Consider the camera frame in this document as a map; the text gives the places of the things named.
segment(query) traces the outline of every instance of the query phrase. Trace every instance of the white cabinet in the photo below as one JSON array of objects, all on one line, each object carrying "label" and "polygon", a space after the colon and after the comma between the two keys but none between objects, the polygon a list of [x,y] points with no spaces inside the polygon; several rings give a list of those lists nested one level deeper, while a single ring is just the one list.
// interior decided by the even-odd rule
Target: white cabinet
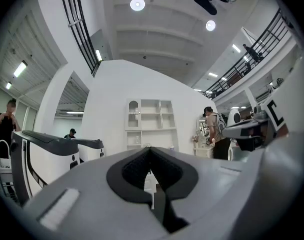
[{"label": "white cabinet", "polygon": [[141,100],[127,100],[125,129],[127,131],[141,130]]},{"label": "white cabinet", "polygon": [[146,146],[176,151],[177,130],[172,102],[158,99],[130,99],[126,107],[126,150]]}]

